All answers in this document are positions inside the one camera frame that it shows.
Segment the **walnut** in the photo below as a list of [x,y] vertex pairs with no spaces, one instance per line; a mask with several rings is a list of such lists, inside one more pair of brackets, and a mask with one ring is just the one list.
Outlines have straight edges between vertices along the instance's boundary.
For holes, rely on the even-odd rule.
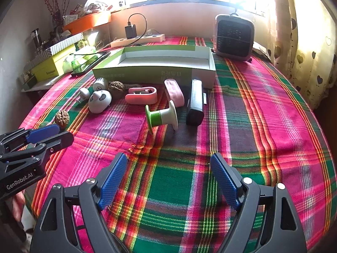
[[125,86],[120,81],[113,81],[109,83],[108,91],[113,99],[121,99],[124,97]]
[[65,129],[70,122],[70,116],[67,111],[60,110],[56,113],[54,117],[55,124],[57,124],[60,129]]

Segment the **small white egg toy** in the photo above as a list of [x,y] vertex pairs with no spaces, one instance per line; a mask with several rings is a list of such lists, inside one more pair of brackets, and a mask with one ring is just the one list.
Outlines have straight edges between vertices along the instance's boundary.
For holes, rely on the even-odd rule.
[[87,88],[83,87],[79,90],[78,102],[88,101],[90,98],[90,92]]

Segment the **white panda figurine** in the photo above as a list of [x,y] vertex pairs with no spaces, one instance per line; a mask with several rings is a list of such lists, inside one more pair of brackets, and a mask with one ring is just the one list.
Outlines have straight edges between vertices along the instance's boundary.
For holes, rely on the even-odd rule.
[[107,90],[94,91],[88,101],[88,109],[93,114],[102,113],[111,103],[112,96]]

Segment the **white round plug cap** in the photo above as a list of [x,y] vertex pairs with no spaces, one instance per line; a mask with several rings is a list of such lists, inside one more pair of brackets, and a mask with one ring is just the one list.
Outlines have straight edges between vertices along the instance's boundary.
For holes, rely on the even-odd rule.
[[92,85],[94,91],[101,91],[108,89],[108,81],[104,78],[98,78]]

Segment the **pink white clip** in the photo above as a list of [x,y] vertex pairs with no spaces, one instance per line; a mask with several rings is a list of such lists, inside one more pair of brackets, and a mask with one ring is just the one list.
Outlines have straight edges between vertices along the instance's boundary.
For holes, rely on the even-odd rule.
[[125,101],[131,105],[153,105],[158,101],[155,87],[132,87],[125,96]]

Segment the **green white spool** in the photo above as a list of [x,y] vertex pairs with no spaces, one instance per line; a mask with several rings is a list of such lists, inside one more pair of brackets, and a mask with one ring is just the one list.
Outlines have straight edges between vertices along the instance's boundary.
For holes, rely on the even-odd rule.
[[167,109],[150,111],[149,105],[145,106],[146,120],[150,134],[153,134],[153,128],[161,125],[172,125],[173,129],[178,129],[177,112],[173,101],[169,101]]

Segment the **pink oblong case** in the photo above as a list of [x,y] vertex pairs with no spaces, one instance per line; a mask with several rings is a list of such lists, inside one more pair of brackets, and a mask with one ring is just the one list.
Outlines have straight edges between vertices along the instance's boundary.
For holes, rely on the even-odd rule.
[[185,98],[177,81],[166,79],[164,85],[167,99],[173,101],[175,107],[183,107],[185,105]]

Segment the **black rectangular flashlight device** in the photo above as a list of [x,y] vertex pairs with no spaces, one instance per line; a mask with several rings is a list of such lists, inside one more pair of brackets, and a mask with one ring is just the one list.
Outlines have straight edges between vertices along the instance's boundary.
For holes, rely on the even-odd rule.
[[205,116],[204,105],[204,90],[202,81],[198,79],[193,79],[191,81],[190,97],[187,103],[187,125],[201,125]]

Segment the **yellow green box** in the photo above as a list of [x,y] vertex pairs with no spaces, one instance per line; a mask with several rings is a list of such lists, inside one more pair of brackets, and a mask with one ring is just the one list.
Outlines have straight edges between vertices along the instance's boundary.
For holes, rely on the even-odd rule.
[[62,75],[64,73],[62,68],[63,61],[73,52],[75,52],[74,44],[37,64],[37,66],[31,69],[31,73],[35,76],[37,82]]

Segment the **green tissue pack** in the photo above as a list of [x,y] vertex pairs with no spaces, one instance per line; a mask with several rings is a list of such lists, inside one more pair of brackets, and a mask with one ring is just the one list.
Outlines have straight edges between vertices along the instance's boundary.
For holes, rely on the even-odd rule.
[[74,53],[69,54],[63,61],[62,70],[64,73],[70,73],[79,66],[86,63],[96,55],[96,48],[94,46],[85,46]]

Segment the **striped white box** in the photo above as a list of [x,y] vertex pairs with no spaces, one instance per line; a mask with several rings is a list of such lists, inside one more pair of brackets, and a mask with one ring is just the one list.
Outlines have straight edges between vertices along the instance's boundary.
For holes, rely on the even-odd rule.
[[79,42],[80,40],[83,40],[84,36],[83,33],[78,33],[76,35],[73,35],[71,37],[68,37],[67,39],[64,39],[54,45],[52,45],[51,47],[49,47],[48,49],[45,50],[45,52],[47,52],[47,54],[53,56],[57,53],[59,53],[60,51],[68,48],[69,46]]

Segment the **green white cardboard box tray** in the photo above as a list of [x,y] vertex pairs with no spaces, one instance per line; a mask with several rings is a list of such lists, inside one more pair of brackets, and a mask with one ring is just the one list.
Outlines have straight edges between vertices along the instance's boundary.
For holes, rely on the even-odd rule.
[[174,79],[189,86],[198,79],[206,89],[215,84],[216,68],[209,47],[191,45],[151,45],[124,47],[93,68],[95,78],[123,83],[162,84]]

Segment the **white power strip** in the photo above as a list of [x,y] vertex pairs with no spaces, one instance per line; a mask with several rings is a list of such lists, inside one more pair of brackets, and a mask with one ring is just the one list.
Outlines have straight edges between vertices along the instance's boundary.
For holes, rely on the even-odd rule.
[[132,44],[147,44],[147,43],[156,43],[156,42],[163,42],[165,41],[165,34],[153,34],[143,37],[136,37],[136,38],[120,38],[112,41],[110,43],[110,47],[124,47],[129,46]]

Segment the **cream heart-pattern curtain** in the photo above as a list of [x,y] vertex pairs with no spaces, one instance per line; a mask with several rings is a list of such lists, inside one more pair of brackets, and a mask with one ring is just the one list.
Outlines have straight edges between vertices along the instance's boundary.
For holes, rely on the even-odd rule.
[[316,109],[336,85],[336,21],[321,0],[274,1],[274,64]]

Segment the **grey black portable heater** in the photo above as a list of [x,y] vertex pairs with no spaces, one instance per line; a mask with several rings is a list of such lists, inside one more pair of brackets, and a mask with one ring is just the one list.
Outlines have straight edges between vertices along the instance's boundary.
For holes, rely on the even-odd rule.
[[236,13],[215,17],[213,50],[220,57],[248,61],[254,44],[254,24]]

